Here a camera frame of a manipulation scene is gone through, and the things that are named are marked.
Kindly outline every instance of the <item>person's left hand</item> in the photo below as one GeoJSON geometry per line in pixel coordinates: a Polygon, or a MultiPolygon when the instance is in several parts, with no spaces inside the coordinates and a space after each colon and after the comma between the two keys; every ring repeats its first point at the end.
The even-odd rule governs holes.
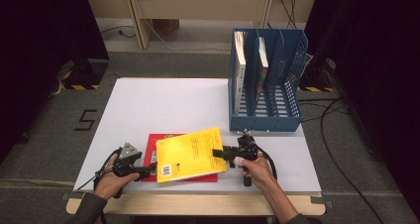
{"type": "MultiPolygon", "coordinates": [[[[111,168],[117,159],[117,154],[114,155],[108,163],[108,168],[111,168]]],[[[112,171],[103,174],[102,178],[99,180],[96,188],[95,194],[102,197],[103,199],[108,200],[109,198],[117,195],[118,191],[127,185],[129,182],[135,180],[139,177],[139,174],[134,172],[130,173],[127,176],[118,177],[112,171]]]]}

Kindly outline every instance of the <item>blue file organizer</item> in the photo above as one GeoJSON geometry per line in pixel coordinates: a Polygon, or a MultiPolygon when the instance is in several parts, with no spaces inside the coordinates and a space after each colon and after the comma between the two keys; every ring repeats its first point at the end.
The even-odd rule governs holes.
{"type": "Polygon", "coordinates": [[[297,87],[304,66],[308,41],[302,30],[235,29],[246,32],[246,71],[239,114],[234,111],[236,50],[232,40],[229,70],[229,127],[231,131],[294,132],[302,121],[297,87]],[[268,73],[261,99],[256,104],[255,83],[259,76],[258,37],[265,41],[268,73]]]}

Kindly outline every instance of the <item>gray floor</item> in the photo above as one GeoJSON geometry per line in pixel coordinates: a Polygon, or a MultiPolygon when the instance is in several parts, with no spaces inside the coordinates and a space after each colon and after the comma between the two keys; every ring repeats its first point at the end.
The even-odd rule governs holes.
{"type": "MultiPolygon", "coordinates": [[[[105,20],[99,25],[104,30],[126,23],[130,21],[122,24],[105,20]]],[[[29,142],[16,144],[2,163],[0,223],[60,223],[70,217],[65,212],[66,195],[72,190],[118,77],[227,77],[231,30],[236,26],[212,22],[211,27],[206,28],[205,24],[203,28],[201,23],[182,22],[178,32],[163,37],[167,44],[154,37],[145,51],[137,48],[135,39],[119,36],[118,30],[104,33],[111,61],[99,89],[62,90],[50,99],[29,131],[29,142]],[[167,45],[211,50],[174,51],[167,45]],[[86,109],[96,110],[85,117],[95,120],[92,129],[74,131],[86,128],[85,123],[79,122],[86,109]]],[[[129,35],[130,28],[127,30],[125,33],[129,35]]],[[[323,132],[328,147],[324,144],[319,117],[331,101],[313,99],[339,96],[338,92],[298,92],[303,129],[327,205],[327,212],[319,219],[324,223],[378,223],[367,203],[339,172],[334,158],[384,223],[419,223],[386,166],[369,152],[343,100],[334,104],[337,110],[324,118],[323,132]]],[[[128,216],[107,215],[107,220],[108,223],[131,222],[128,216]]]]}

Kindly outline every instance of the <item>red book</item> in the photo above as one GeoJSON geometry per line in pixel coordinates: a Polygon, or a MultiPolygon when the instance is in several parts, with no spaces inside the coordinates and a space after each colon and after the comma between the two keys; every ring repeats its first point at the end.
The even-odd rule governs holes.
{"type": "MultiPolygon", "coordinates": [[[[157,140],[169,137],[179,136],[183,134],[149,134],[148,145],[146,146],[144,167],[148,167],[151,163],[157,161],[157,140]]],[[[142,181],[157,181],[155,173],[151,173],[149,177],[143,178],[142,181]]],[[[183,181],[217,181],[217,173],[206,174],[202,176],[184,179],[183,181]]]]}

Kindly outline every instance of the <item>sleeve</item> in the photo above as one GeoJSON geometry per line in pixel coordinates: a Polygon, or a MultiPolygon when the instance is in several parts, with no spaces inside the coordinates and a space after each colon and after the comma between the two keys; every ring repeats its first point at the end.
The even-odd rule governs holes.
{"type": "Polygon", "coordinates": [[[286,224],[311,224],[311,223],[302,214],[298,214],[297,216],[289,220],[286,224]]]}
{"type": "Polygon", "coordinates": [[[86,192],[81,199],[76,214],[65,224],[92,224],[98,219],[107,203],[108,201],[102,197],[86,192]]]}

